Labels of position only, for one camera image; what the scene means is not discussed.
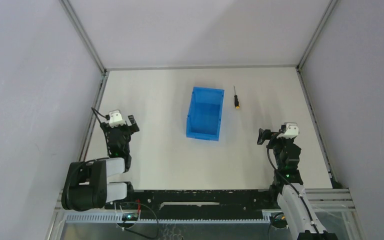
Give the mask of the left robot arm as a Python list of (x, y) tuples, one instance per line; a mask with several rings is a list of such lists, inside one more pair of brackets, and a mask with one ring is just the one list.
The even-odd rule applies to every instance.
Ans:
[(127, 183), (111, 185), (108, 182), (109, 176), (126, 173), (131, 167), (130, 142), (132, 135), (140, 129), (133, 115), (129, 115), (128, 120), (130, 123), (126, 123), (120, 113), (114, 113), (107, 122), (99, 124), (106, 157), (69, 165), (61, 195), (63, 209), (84, 212), (103, 208), (115, 200), (125, 209), (135, 205), (137, 196), (128, 190)]

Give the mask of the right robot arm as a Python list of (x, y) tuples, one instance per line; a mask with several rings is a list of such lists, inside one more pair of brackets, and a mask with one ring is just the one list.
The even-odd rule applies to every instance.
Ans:
[(280, 208), (294, 240), (337, 240), (328, 232), (309, 203), (298, 169), (301, 148), (294, 141), (299, 135), (296, 125), (286, 123), (278, 131), (258, 130), (257, 144), (266, 144), (268, 161), (274, 178), (269, 188), (269, 203)]

